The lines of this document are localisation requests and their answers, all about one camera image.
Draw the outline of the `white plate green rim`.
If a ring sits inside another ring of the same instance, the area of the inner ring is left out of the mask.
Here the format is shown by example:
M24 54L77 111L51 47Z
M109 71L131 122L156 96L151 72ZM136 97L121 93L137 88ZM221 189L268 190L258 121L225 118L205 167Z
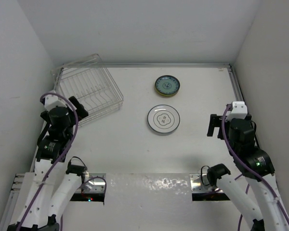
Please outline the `white plate green rim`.
M178 111L166 104L156 105L147 114L147 124L156 133L168 135L180 125L181 117Z

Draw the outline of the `dark green plate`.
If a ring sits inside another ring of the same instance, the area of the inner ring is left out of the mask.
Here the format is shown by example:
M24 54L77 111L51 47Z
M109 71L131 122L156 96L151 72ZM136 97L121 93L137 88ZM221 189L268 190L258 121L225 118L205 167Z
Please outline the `dark green plate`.
M160 76L156 79L154 87L157 92L162 94L176 94L180 89L179 80L171 75Z

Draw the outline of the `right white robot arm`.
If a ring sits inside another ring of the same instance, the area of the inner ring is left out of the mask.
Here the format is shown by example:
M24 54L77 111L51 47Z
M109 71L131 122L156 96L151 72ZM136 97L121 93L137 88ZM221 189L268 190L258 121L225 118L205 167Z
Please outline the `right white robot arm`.
M218 138L224 140L234 163L253 191L253 202L236 183L224 164L208 168L207 181L221 189L236 206L252 231L289 231L289 216L285 210L275 169L269 155L255 143L255 131L250 115L228 121L224 116L210 115L207 136L219 128Z

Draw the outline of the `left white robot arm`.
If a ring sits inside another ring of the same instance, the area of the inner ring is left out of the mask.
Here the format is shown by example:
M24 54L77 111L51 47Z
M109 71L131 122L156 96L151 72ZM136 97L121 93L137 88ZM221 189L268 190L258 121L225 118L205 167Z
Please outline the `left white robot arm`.
M9 231L57 231L59 220L74 192L83 183L85 166L68 164L59 188L54 191L58 174L63 168L78 131L79 121L89 114L71 96L66 99L57 93L45 93L40 102L45 110L40 114L46 126L37 141L34 177L17 222Z

